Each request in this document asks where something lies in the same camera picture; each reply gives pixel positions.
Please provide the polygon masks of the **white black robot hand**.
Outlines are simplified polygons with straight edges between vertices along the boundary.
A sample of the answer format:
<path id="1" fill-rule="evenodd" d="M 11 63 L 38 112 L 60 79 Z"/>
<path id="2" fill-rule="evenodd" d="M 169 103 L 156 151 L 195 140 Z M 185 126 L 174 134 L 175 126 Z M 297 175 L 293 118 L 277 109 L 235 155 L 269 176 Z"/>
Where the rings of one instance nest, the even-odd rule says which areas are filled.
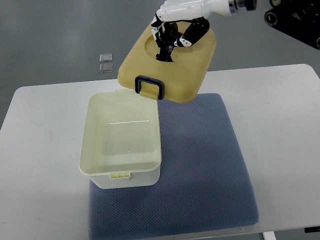
<path id="1" fill-rule="evenodd" d="M 256 0 L 166 0 L 151 21 L 151 33 L 159 48 L 156 60 L 172 62 L 174 48 L 197 43 L 210 28 L 212 13 L 232 16 L 238 9 L 254 11 Z"/>

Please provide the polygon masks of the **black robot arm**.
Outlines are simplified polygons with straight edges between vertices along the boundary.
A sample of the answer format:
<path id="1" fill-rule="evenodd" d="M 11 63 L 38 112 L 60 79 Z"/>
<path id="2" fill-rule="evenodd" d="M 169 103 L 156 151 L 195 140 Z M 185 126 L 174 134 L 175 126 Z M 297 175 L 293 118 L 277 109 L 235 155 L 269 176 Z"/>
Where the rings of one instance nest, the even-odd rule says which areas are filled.
<path id="1" fill-rule="evenodd" d="M 265 23 L 316 50 L 320 49 L 320 2 L 318 0 L 271 0 Z"/>

